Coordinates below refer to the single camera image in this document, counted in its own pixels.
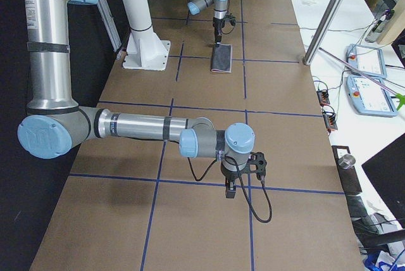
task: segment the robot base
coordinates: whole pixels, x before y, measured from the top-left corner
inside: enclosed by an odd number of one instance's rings
[[[127,56],[123,62],[123,67],[131,70],[165,70],[171,43],[170,41],[160,40],[159,37],[153,33],[154,47],[147,46],[143,43],[142,39],[139,39],[139,43],[136,44],[133,35],[131,34],[128,41]],[[146,59],[145,50],[155,48],[154,57]]]

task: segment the green object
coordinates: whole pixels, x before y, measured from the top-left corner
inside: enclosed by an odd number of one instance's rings
[[[397,110],[399,110],[402,107],[402,105],[405,104],[405,96],[401,94],[396,94],[395,97],[399,99],[399,105],[397,107]]]

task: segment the sticker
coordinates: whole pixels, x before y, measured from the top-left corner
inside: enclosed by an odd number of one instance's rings
[[[27,28],[38,29],[36,0],[25,0],[25,15],[27,16]]]

